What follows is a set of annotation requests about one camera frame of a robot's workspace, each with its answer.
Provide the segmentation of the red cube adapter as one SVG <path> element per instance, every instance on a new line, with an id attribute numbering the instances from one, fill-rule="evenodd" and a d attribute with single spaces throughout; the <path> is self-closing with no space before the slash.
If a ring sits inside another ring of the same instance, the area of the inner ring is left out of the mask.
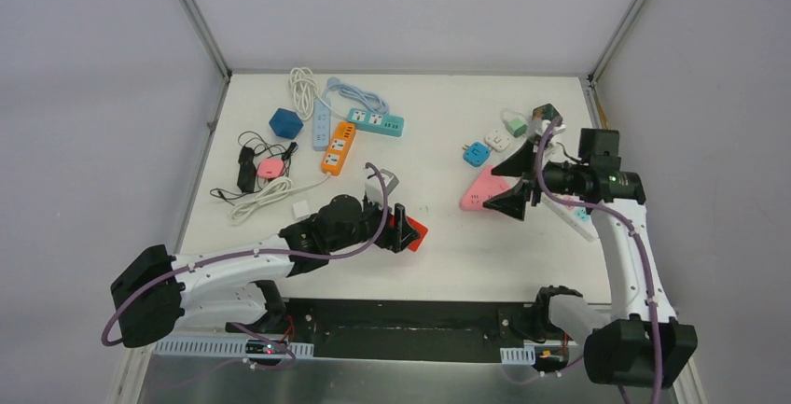
<path id="1" fill-rule="evenodd" d="M 408 219 L 408 222 L 411 225 L 411 231 L 417 231 L 417 232 L 419 232 L 421 234 L 420 245 L 419 245 L 418 249 L 415 251 L 415 252 L 417 252 L 419 250 L 421 244 L 423 243 L 424 238 L 428 234 L 428 228 L 425 225 L 423 225 L 422 223 L 420 223 L 419 221 L 417 221 L 414 218 L 412 218 L 412 217 L 407 216 L 407 219 Z M 394 231 L 393 231 L 392 224 L 393 224 L 393 217 L 390 218 L 390 222 L 389 222 L 389 226 L 390 226 L 390 229 L 392 231 L 391 239 L 394 236 Z"/>

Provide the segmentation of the pink triangular power strip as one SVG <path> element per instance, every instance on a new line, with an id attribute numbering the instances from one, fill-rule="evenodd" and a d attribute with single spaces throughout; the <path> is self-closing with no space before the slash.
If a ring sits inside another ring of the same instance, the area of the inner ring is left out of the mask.
<path id="1" fill-rule="evenodd" d="M 492 174 L 493 166 L 484 166 L 471 186 L 462 196 L 459 207 L 467 212 L 486 211 L 483 204 L 489 199 L 512 188 L 502 176 Z"/>

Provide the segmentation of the white square charger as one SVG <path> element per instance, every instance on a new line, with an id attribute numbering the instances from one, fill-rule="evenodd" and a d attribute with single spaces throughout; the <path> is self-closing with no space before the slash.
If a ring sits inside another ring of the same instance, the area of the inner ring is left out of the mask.
<path id="1" fill-rule="evenodd" d="M 503 129 L 493 129 L 484 136 L 484 143 L 498 153 L 506 151 L 512 142 L 513 137 Z"/>

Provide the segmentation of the blue small adapter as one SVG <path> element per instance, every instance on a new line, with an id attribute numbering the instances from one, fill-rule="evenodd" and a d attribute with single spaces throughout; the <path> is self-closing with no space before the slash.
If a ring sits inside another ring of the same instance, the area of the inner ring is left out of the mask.
<path id="1" fill-rule="evenodd" d="M 463 160 L 472 167 L 481 167 L 490 156 L 490 148 L 481 142 L 464 146 Z"/>

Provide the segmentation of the light green plug charger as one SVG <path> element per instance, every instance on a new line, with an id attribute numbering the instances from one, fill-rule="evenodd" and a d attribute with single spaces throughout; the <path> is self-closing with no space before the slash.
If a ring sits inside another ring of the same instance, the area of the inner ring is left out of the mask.
<path id="1" fill-rule="evenodd" d="M 500 112 L 507 132 L 514 138 L 522 137 L 528 130 L 528 119 L 522 113 L 510 108 L 504 108 Z"/>

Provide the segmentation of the white multicolour power strip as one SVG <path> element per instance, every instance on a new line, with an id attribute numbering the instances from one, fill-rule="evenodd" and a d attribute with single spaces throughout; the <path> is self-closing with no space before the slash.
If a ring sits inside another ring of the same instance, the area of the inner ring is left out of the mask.
<path id="1" fill-rule="evenodd" d="M 542 199 L 542 203 L 586 241 L 592 243 L 598 241 L 598 232 L 593 226 L 585 207 L 568 206 L 547 199 L 546 197 Z"/>

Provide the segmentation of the dark green dragon cube adapter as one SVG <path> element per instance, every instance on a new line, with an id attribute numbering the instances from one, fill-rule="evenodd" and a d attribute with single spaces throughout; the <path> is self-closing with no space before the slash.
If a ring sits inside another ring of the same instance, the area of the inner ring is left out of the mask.
<path id="1" fill-rule="evenodd" d="M 553 104 L 542 104 L 533 110 L 532 120 L 552 121 L 560 116 L 560 112 Z"/>

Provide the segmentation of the white tiger cube adapter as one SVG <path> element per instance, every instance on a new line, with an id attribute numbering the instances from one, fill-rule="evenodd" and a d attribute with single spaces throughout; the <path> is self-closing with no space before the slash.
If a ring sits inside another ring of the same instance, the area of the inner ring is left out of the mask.
<path id="1" fill-rule="evenodd" d="M 555 154 L 563 153 L 562 137 L 558 134 L 552 134 L 545 144 L 545 154 L 552 156 Z"/>

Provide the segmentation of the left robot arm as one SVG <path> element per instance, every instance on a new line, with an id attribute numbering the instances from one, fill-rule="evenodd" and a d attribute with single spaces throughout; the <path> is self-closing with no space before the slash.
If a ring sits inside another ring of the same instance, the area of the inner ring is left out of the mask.
<path id="1" fill-rule="evenodd" d="M 110 286 L 116 308 L 105 346 L 137 348 L 181 328 L 244 326 L 273 333 L 284 322 L 277 281 L 313 272 L 375 245 L 414 251 L 427 227 L 401 203 L 339 195 L 317 212 L 252 244 L 198 255 L 146 248 Z"/>

